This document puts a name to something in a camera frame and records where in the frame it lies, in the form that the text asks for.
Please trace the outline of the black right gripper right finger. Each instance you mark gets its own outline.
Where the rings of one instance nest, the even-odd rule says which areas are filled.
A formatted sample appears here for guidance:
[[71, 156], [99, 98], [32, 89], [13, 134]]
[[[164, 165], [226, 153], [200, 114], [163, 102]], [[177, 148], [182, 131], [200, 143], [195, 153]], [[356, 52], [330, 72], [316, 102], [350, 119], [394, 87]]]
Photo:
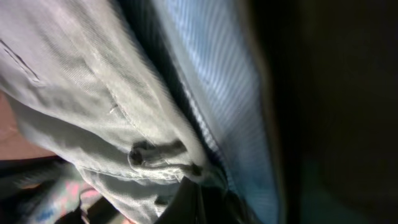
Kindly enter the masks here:
[[203, 223], [256, 224], [258, 220], [244, 200], [231, 191], [215, 187], [201, 188]]

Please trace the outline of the khaki grey shorts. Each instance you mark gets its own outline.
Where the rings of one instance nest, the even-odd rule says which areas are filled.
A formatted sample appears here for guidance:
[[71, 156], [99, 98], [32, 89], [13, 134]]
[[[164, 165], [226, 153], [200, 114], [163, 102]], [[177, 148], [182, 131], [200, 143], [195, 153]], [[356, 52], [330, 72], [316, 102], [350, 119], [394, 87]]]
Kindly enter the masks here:
[[262, 80], [237, 1], [2, 1], [1, 90], [24, 136], [123, 215], [184, 180], [279, 223]]

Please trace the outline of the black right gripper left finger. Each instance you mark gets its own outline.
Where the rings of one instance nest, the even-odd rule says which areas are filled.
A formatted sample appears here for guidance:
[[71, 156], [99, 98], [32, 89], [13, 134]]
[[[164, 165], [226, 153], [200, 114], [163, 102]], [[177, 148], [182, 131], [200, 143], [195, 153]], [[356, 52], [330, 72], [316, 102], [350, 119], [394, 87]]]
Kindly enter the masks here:
[[184, 177], [177, 193], [155, 224], [202, 223], [201, 188]]

